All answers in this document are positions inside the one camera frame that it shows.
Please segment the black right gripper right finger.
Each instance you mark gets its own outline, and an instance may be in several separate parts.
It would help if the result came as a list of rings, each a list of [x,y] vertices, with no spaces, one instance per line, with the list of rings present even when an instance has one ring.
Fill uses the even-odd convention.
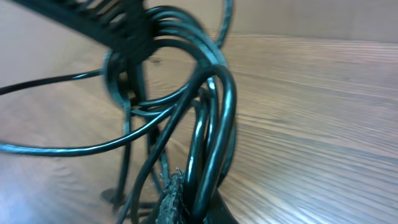
[[[238,224],[225,204],[221,194],[216,190],[210,200],[204,224]]]

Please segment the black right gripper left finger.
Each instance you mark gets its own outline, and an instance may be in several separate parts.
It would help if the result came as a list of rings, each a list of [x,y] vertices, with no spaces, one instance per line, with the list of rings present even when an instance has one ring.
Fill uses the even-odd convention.
[[[171,175],[169,184],[162,193],[156,224],[186,224],[183,202],[184,173]]]

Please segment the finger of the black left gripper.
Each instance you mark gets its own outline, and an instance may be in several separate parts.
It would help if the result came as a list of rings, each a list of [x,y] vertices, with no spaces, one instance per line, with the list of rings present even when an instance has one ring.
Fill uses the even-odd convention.
[[[126,58],[155,52],[153,29],[142,0],[14,0]]]

